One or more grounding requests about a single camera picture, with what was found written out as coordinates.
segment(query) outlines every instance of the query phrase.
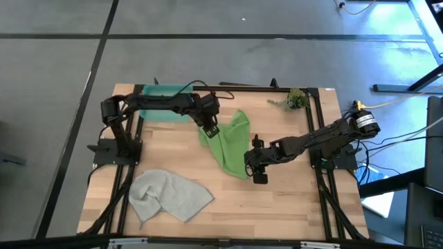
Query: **yellow cable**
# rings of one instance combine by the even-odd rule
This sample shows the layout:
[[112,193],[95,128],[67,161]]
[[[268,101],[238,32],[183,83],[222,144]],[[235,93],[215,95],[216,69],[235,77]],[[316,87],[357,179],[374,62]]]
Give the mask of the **yellow cable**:
[[423,95],[425,93],[429,93],[429,92],[434,91],[435,89],[438,89],[438,88],[441,88],[441,87],[443,87],[443,85],[436,86],[436,87],[434,87],[434,88],[432,88],[430,90],[424,91],[423,93],[418,93],[418,94],[415,94],[415,95],[412,95],[412,96],[408,96],[408,97],[404,97],[404,98],[399,98],[398,100],[389,101],[389,102],[386,102],[386,103],[383,103],[383,104],[378,104],[378,105],[375,105],[375,106],[372,106],[372,107],[368,107],[368,106],[366,106],[364,104],[361,104],[360,101],[357,101],[357,109],[361,110],[361,109],[373,109],[373,108],[378,108],[378,107],[384,107],[384,106],[386,106],[388,104],[394,104],[394,103],[400,102],[402,100],[407,100],[408,98],[413,98],[413,97],[417,97],[417,96]]
[[[340,2],[339,0],[334,0],[334,1],[335,1],[336,5],[340,8],[340,3],[341,3],[341,2]],[[366,6],[366,8],[364,8],[364,9],[362,9],[362,10],[356,12],[356,13],[350,12],[350,11],[346,8],[345,5],[343,5],[341,8],[344,9],[344,10],[345,10],[348,14],[350,14],[350,15],[358,15],[358,14],[362,13],[363,11],[367,10],[372,4],[375,3],[375,1],[376,1],[376,0],[372,1],[371,3],[369,3],[368,6]]]

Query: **green plant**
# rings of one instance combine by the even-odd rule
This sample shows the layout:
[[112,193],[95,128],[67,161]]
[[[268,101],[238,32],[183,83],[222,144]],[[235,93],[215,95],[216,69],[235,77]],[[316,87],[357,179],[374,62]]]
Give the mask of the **green plant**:
[[308,107],[309,98],[300,89],[292,88],[285,100],[268,100],[268,103],[283,107],[285,111],[290,111],[294,109]]

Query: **concrete floor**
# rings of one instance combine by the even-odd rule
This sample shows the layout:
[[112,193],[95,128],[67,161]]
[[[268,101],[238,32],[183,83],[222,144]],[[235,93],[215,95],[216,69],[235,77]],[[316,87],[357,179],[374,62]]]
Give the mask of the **concrete floor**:
[[[111,2],[3,0],[0,33],[101,33]],[[111,33],[421,34],[405,3],[376,3],[351,16],[332,0],[126,0]],[[0,240],[33,235],[97,45],[95,39],[0,39],[0,150],[28,160],[24,167],[0,167]],[[436,66],[423,41],[108,40],[48,235],[75,234],[93,158],[86,145],[96,142],[99,102],[115,83],[151,84],[157,77],[161,84],[200,79],[265,86],[276,77],[280,86],[334,87],[347,109],[355,99],[366,105],[397,99],[403,95],[370,87],[412,84]],[[375,109],[382,132],[374,140],[424,127],[426,99]],[[400,172],[423,167],[424,141],[398,145],[371,162]]]

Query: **white cable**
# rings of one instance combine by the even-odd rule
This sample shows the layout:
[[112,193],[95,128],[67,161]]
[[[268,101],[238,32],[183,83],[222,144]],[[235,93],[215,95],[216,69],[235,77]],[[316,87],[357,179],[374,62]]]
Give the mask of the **white cable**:
[[341,2],[340,2],[339,0],[334,0],[334,1],[335,1],[336,5],[337,5],[339,8],[344,9],[348,14],[350,14],[350,15],[358,15],[358,14],[362,13],[363,11],[367,10],[372,4],[375,3],[376,0],[372,1],[371,3],[369,3],[368,6],[366,6],[366,8],[364,8],[364,9],[362,9],[362,10],[356,12],[356,13],[350,12],[350,11],[346,8],[346,6],[345,6],[344,4],[343,4],[342,7],[340,7],[340,3],[341,3]]
[[403,140],[401,140],[401,141],[398,141],[398,142],[396,142],[396,143],[393,143],[393,144],[391,144],[391,145],[389,145],[389,146],[386,146],[386,147],[380,149],[379,151],[377,151],[377,152],[373,153],[372,155],[370,155],[369,158],[373,157],[374,155],[376,155],[376,154],[382,152],[383,150],[385,150],[385,149],[387,149],[387,148],[389,148],[389,147],[392,147],[392,146],[394,146],[394,145],[398,145],[399,143],[402,143],[402,142],[406,142],[408,139],[411,139],[411,138],[415,137],[416,135],[422,133],[423,131],[426,131],[426,130],[432,128],[434,125],[438,124],[438,123],[441,122],[442,120],[443,120],[443,117],[441,117],[439,120],[435,121],[434,123],[430,124],[429,126],[424,127],[423,129],[417,131],[416,133],[412,134],[411,136],[409,136],[409,137],[407,137],[407,138],[405,138],[405,139],[403,139]]

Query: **teal cloth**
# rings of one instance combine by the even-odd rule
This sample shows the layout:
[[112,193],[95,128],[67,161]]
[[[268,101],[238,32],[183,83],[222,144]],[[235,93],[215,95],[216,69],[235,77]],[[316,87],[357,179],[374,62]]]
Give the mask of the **teal cloth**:
[[[172,96],[180,91],[184,85],[145,85],[143,95],[151,96]],[[192,85],[186,87],[181,93],[192,93]],[[141,110],[140,117],[146,121],[155,122],[187,122],[187,115],[180,115],[168,110]]]
[[237,110],[230,124],[218,124],[220,132],[212,138],[200,129],[202,146],[209,146],[215,160],[228,174],[247,179],[244,170],[244,153],[249,149],[249,119],[243,111]]

